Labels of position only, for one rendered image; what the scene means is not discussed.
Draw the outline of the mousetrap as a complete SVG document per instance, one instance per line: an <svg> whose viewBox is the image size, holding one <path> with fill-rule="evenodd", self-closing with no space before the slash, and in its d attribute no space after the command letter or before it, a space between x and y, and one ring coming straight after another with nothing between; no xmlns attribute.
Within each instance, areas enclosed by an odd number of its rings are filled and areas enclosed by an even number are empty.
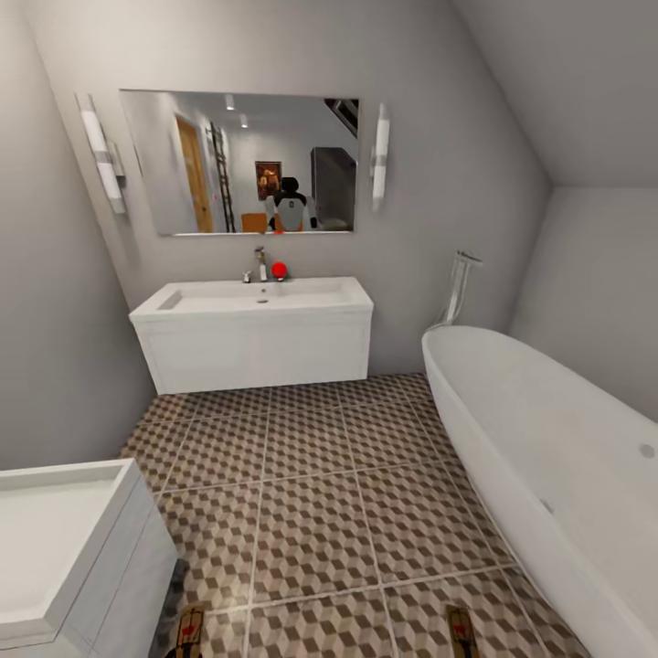
<svg viewBox="0 0 658 658"><path fill-rule="evenodd" d="M201 658L200 648L206 604L181 609L174 658Z"/></svg>
<svg viewBox="0 0 658 658"><path fill-rule="evenodd" d="M445 604L454 658L480 658L467 607Z"/></svg>

